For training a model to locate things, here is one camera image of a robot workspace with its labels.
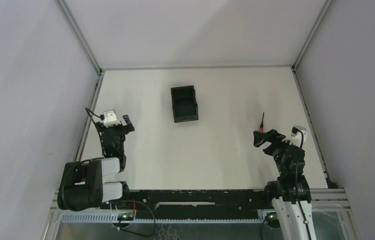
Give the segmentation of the red black screwdriver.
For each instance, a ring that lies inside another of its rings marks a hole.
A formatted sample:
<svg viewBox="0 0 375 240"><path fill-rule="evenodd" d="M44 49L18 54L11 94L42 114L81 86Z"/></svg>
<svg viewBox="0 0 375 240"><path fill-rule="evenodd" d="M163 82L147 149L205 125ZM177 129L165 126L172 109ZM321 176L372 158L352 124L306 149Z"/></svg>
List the red black screwdriver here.
<svg viewBox="0 0 375 240"><path fill-rule="evenodd" d="M261 122L260 122L260 125L259 125L259 132L263 132L264 131L264 117L265 117L265 113L263 112L262 113L262 116L261 116Z"/></svg>

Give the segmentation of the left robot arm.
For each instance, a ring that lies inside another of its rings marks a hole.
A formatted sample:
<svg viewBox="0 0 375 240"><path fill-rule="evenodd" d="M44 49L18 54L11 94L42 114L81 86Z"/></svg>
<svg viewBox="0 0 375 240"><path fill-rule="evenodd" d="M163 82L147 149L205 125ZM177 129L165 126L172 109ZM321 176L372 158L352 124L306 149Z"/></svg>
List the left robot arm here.
<svg viewBox="0 0 375 240"><path fill-rule="evenodd" d="M122 123L113 111L104 113L103 120L95 122L102 150L100 157L79 162L67 162L57 195L61 210L73 212L98 208L112 201L119 208L127 208L132 195L126 191L125 181L105 182L104 177L121 173L126 168L126 136L135 131L128 115Z"/></svg>

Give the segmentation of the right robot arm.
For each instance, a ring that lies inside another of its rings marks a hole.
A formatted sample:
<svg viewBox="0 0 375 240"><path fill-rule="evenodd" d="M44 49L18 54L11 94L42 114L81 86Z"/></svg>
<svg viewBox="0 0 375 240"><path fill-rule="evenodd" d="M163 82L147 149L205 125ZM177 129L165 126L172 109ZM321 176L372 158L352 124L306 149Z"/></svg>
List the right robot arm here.
<svg viewBox="0 0 375 240"><path fill-rule="evenodd" d="M271 156L279 176L269 181L264 188L264 201L273 208L278 217L285 240L315 240L317 238L312 217L312 196L304 176L307 130L295 125L289 136L272 129L267 132L255 130L253 145L265 143L265 155Z"/></svg>

